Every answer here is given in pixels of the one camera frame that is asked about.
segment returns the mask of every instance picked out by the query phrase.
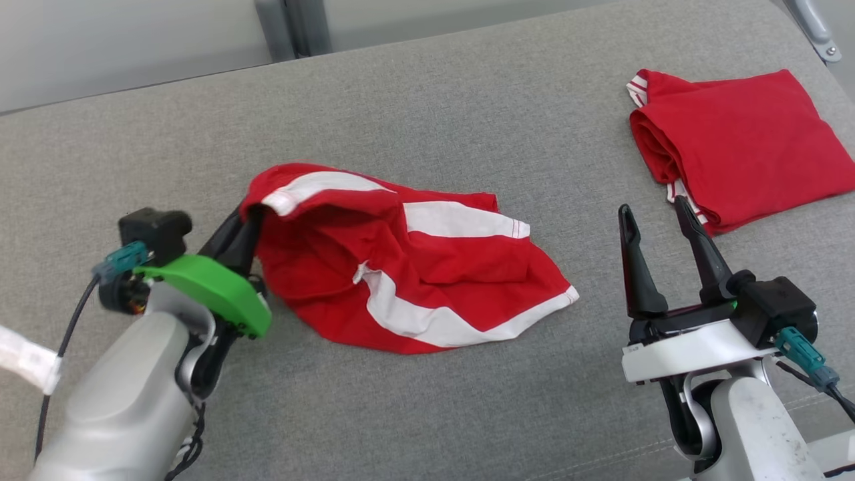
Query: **crumpled red cloth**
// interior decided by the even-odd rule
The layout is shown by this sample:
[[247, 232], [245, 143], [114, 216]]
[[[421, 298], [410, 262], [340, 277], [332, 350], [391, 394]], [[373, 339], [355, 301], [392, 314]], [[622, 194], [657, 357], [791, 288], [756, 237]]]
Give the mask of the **crumpled red cloth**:
[[855, 190], [855, 163], [788, 70], [689, 82], [643, 69], [627, 89], [647, 167], [710, 234]]

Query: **cable connector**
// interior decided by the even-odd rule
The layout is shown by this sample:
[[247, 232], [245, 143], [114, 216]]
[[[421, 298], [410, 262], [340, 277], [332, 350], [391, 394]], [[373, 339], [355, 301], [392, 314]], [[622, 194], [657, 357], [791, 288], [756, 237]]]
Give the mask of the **cable connector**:
[[104, 258], [104, 261], [92, 268], [94, 276], [101, 276], [101, 282], [111, 282], [118, 275], [139, 267], [149, 261], [149, 250], [139, 240], [123, 246]]
[[807, 374], [819, 392], [826, 392], [840, 381], [837, 372], [825, 365], [825, 356], [796, 328], [782, 329], [775, 338], [775, 347]]

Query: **red fabric with white stripe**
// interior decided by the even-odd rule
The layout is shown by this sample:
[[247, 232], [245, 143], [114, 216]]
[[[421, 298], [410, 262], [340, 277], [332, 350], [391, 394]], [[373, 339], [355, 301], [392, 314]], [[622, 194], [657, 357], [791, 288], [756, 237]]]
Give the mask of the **red fabric with white stripe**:
[[489, 193], [289, 163], [250, 184], [242, 210], [259, 204], [268, 285], [331, 341], [432, 353], [517, 337], [578, 299]]
[[855, 190], [855, 163], [787, 70], [688, 82], [643, 69], [627, 89], [647, 167], [711, 234]]

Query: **gray fabric surface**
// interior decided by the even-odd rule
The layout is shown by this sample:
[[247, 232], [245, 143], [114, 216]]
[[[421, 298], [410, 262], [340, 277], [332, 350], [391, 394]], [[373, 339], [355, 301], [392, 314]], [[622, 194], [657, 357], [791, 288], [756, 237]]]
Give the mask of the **gray fabric surface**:
[[[0, 118], [0, 322], [56, 347], [88, 270], [140, 206], [183, 209], [201, 246], [254, 174], [310, 158], [452, 192], [489, 191], [579, 289], [520, 339], [404, 357], [332, 344], [274, 302], [269, 337], [241, 341], [209, 405], [216, 479], [669, 479], [656, 386], [626, 383], [616, 209], [633, 206], [672, 306], [699, 281], [664, 187], [628, 130], [639, 68], [689, 80], [789, 68], [850, 152], [855, 109], [765, 0], [612, 4], [467, 33], [87, 98]], [[787, 275], [820, 306], [819, 345], [855, 394], [855, 196], [716, 239], [734, 270]], [[85, 310], [52, 403], [129, 319]], [[847, 429], [810, 389], [775, 385], [809, 438]], [[40, 394], [0, 372], [0, 478], [26, 476]]]

